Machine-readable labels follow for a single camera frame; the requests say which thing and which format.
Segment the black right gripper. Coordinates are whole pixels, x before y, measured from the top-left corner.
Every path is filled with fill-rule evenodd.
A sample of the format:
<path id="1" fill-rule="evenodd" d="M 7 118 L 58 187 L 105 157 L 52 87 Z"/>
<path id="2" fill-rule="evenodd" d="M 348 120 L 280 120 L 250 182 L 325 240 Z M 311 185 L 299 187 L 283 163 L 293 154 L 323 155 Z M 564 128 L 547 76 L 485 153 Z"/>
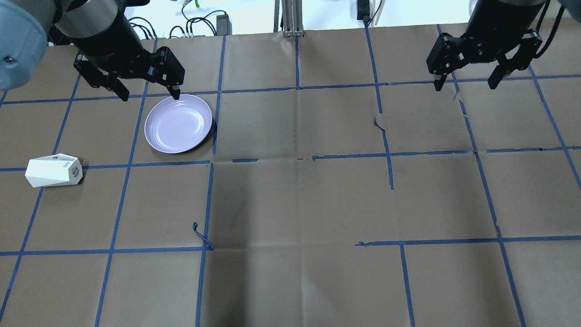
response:
<path id="1" fill-rule="evenodd" d="M 453 37 L 448 33 L 438 35 L 428 54 L 428 71 L 434 74 L 434 89 L 442 91 L 446 76 L 468 64 L 496 62 L 497 66 L 487 80 L 494 90 L 503 78 L 515 70 L 525 70 L 536 58 L 543 39 L 536 29 L 522 33 L 496 31 L 492 35 L 469 35 Z"/>

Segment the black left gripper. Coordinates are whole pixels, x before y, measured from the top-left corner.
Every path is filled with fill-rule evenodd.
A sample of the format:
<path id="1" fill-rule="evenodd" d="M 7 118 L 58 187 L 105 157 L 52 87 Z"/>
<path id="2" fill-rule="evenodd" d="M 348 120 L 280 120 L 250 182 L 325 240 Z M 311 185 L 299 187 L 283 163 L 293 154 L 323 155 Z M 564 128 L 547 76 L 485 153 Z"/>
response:
<path id="1" fill-rule="evenodd" d="M 129 99 L 129 90 L 122 79 L 142 79 L 169 88 L 169 93 L 178 101 L 185 69 L 168 46 L 155 52 L 139 50 L 132 54 L 111 53 L 103 57 L 77 54 L 74 68 L 94 88 L 104 87 L 115 93 L 123 102 Z"/>

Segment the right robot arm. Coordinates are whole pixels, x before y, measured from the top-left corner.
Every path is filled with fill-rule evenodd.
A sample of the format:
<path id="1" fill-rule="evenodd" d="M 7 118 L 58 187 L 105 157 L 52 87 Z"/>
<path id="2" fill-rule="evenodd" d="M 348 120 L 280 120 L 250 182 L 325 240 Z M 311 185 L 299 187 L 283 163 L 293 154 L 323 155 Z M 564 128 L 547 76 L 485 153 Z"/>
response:
<path id="1" fill-rule="evenodd" d="M 468 64 L 497 62 L 488 78 L 490 89 L 515 70 L 525 70 L 533 59 L 546 52 L 565 11 L 580 20 L 580 2 L 561 0 L 546 42 L 540 27 L 547 14 L 548 0 L 476 0 L 465 32 L 459 37 L 440 33 L 427 57 L 434 75 L 434 89 L 441 91 L 452 72 Z"/>

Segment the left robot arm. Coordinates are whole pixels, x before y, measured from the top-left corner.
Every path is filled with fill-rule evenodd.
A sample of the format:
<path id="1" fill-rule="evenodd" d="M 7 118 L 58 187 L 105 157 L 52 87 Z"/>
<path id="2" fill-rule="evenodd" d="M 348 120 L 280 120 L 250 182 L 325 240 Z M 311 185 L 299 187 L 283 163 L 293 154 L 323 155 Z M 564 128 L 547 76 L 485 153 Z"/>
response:
<path id="1" fill-rule="evenodd" d="M 93 88 L 127 101 L 122 80 L 166 87 L 180 99 L 185 69 L 166 46 L 147 51 L 125 17 L 147 0 L 3 0 L 0 5 L 1 89 L 22 87 L 33 77 L 55 27 L 77 49 L 74 68 Z"/>

